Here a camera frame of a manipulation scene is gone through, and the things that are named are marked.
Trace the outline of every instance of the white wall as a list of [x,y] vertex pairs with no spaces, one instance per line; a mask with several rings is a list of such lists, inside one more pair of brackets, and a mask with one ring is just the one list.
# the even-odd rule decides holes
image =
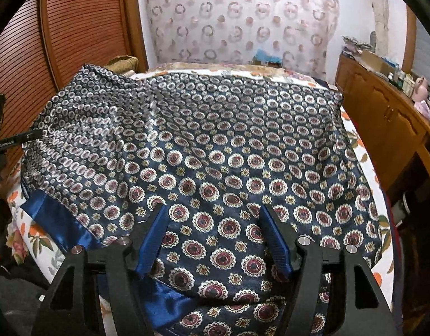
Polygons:
[[402,67],[406,43],[406,4],[403,0],[388,0],[388,56]]
[[371,0],[339,0],[340,17],[337,30],[329,42],[326,61],[326,81],[334,83],[338,60],[344,45],[343,35],[369,41],[375,30],[373,3]]
[[146,60],[149,68],[154,68],[158,65],[156,53],[153,46],[153,35],[150,30],[148,21],[148,11],[146,9],[146,0],[139,0],[140,22],[142,24],[143,41],[145,42]]

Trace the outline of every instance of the sheer patterned curtain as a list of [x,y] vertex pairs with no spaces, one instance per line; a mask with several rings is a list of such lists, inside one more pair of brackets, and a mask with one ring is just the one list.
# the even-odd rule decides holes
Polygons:
[[376,54],[380,57],[388,55],[388,0],[373,0],[376,21]]
[[338,0],[147,0],[158,62],[245,64],[258,49],[325,76]]

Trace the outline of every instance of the navy blue fabric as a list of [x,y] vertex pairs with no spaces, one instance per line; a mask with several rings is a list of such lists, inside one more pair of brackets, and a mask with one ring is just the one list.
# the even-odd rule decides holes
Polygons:
[[68,208],[40,189],[33,191],[21,208],[53,238],[63,253],[78,244],[88,250],[102,247],[92,233],[71,217]]
[[[52,237],[64,253],[77,244],[87,250],[104,246],[80,222],[73,219],[68,208],[40,189],[33,191],[21,207]],[[107,289],[106,277],[99,277],[98,287],[104,298]],[[175,323],[196,308],[197,299],[187,297],[149,277],[143,276],[143,279],[139,279],[137,288],[146,316],[155,330]]]
[[[370,267],[380,258],[378,213],[341,100],[268,77],[171,72],[133,81],[86,65],[33,123],[45,136],[27,144],[22,176],[103,245],[166,204],[151,276],[216,301],[167,330],[270,336],[292,288],[258,226],[263,204],[321,246],[354,244]],[[328,289],[324,275],[315,334]]]

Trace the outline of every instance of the blue gripper pad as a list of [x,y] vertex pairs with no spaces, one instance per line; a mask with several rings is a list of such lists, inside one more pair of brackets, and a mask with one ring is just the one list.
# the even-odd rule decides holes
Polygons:
[[299,270],[295,240],[297,234],[289,223],[283,223],[269,205],[260,208],[258,216],[260,228],[271,251],[274,263],[285,278]]
[[147,221],[136,224],[138,233],[135,236],[139,234],[140,238],[143,238],[139,248],[139,262],[136,267],[136,273],[140,278],[143,278],[153,266],[169,219],[167,207],[157,204]]

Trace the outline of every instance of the wooden wardrobe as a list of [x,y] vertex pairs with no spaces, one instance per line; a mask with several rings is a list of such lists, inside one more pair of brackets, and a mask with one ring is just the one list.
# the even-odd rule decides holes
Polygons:
[[[0,35],[0,137],[28,130],[83,64],[103,66],[117,55],[136,56],[138,71],[147,69],[138,0],[27,0]],[[7,168],[21,153],[7,153]]]

